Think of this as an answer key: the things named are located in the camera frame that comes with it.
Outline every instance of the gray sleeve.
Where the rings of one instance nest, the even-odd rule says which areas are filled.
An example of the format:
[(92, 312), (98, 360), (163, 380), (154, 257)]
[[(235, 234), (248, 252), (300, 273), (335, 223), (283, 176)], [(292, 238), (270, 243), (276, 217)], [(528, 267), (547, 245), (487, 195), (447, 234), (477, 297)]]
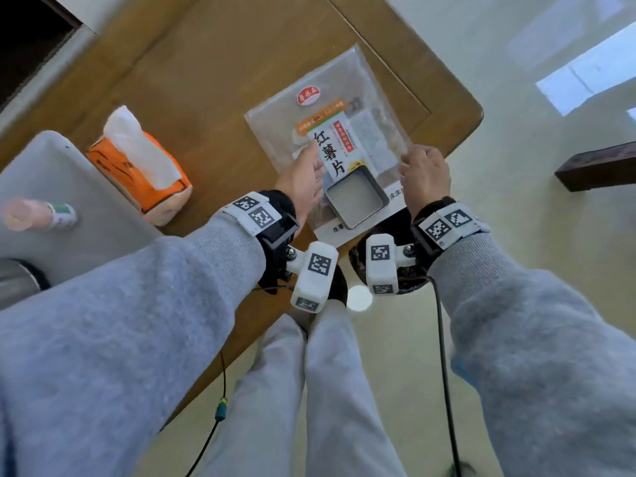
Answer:
[(505, 475), (633, 476), (636, 343), (488, 234), (433, 264), (458, 355)]
[(2, 474), (129, 475), (264, 269), (214, 216), (1, 312)]

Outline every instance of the white tissue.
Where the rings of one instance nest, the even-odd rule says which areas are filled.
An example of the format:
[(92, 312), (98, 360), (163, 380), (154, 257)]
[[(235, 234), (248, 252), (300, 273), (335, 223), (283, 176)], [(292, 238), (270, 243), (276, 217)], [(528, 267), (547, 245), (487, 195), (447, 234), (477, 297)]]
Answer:
[(108, 117), (104, 136), (126, 154), (155, 189), (167, 189), (181, 178), (172, 160), (144, 135), (141, 125), (125, 105)]

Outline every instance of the cable connector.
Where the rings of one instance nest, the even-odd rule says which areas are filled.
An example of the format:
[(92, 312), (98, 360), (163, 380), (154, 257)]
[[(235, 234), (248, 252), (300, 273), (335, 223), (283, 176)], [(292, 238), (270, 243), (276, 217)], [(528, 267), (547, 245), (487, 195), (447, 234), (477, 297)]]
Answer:
[(222, 422), (225, 420), (225, 417), (228, 416), (228, 400), (227, 398), (221, 398), (219, 405), (216, 407), (216, 413), (214, 414), (214, 419), (217, 422)]

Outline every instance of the light-colored trousers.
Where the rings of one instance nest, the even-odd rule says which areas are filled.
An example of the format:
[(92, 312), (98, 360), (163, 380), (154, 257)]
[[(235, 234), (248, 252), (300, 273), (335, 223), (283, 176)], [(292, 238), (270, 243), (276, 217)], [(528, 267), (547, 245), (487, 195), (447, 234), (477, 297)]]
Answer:
[(330, 300), (305, 342), (289, 315), (263, 337), (199, 476), (286, 477), (307, 383), (308, 477), (405, 476), (386, 436), (347, 309)]

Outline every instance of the red oval sticker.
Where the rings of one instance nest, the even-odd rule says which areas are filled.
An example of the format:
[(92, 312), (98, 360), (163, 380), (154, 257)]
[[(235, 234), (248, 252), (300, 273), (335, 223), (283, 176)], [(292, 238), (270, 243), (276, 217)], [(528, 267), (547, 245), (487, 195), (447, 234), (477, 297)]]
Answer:
[(311, 105), (318, 100), (318, 97), (320, 97), (320, 89), (310, 85), (303, 88), (296, 99), (300, 105)]

